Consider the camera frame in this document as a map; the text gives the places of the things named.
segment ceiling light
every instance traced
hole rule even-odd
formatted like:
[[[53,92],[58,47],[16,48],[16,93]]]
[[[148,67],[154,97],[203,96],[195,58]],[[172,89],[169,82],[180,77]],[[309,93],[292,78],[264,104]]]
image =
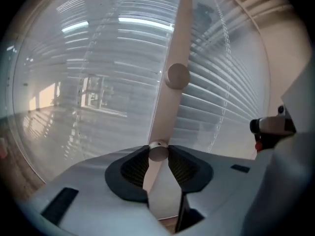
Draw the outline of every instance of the ceiling light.
[[[63,28],[62,31],[63,31],[63,33],[65,33],[67,31],[71,31],[71,30],[74,30],[74,29],[77,29],[77,28],[88,26],[88,25],[89,25],[89,22],[88,21],[84,21],[84,22],[80,22],[80,23],[77,23],[75,25],[71,25],[71,26],[68,26],[66,28]]]
[[[159,28],[163,28],[166,30],[171,30],[173,31],[174,28],[169,25],[163,25],[157,22],[149,21],[149,20],[144,20],[144,19],[137,19],[137,18],[118,18],[119,22],[128,22],[128,23],[139,23],[139,24],[145,24],[145,25],[150,25],[150,26],[155,26]]]
[[[14,48],[14,45],[11,45],[11,46],[9,46],[6,50],[7,51],[10,51],[10,50],[12,50]]]

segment round knob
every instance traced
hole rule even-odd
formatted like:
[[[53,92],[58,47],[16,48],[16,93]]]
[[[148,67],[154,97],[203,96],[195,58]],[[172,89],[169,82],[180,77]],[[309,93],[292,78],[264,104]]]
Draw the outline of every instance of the round knob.
[[[165,83],[171,89],[183,89],[190,80],[190,74],[188,68],[183,64],[171,65],[165,73]]]

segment black rectangular slot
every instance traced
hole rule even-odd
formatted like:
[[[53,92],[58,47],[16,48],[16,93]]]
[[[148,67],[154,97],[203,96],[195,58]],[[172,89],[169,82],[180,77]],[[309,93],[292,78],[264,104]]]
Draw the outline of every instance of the black rectangular slot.
[[[175,232],[178,233],[188,227],[194,226],[203,219],[204,216],[202,216],[200,212],[189,207],[186,195],[182,194],[181,207]]]
[[[78,190],[72,188],[62,189],[41,215],[54,225],[58,225],[78,193]]]
[[[231,166],[231,169],[234,169],[234,170],[237,170],[237,171],[241,171],[241,172],[244,172],[244,173],[248,173],[248,171],[250,171],[249,167],[238,165],[238,164],[234,164],[233,166]]]

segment black slot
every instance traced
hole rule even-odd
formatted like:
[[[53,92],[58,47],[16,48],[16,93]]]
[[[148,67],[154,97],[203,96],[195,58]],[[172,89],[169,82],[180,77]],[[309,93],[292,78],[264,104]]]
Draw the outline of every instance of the black slot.
[[[234,170],[237,170],[237,171],[241,171],[241,172],[244,172],[244,173],[248,173],[248,171],[250,171],[249,167],[238,165],[238,164],[234,164],[233,166],[231,166],[231,169],[234,169]]]
[[[191,227],[204,219],[197,210],[189,207],[186,195],[182,195],[181,207],[178,215],[175,232],[178,233],[188,227]]]
[[[41,215],[54,225],[58,225],[78,193],[78,190],[72,188],[62,189]]]

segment white wall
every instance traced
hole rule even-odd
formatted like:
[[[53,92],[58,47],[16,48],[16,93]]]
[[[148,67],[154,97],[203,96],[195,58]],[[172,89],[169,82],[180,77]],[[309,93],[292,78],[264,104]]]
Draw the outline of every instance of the white wall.
[[[293,11],[267,14],[256,19],[270,66],[268,115],[276,115],[281,96],[311,57],[311,45],[303,22]]]

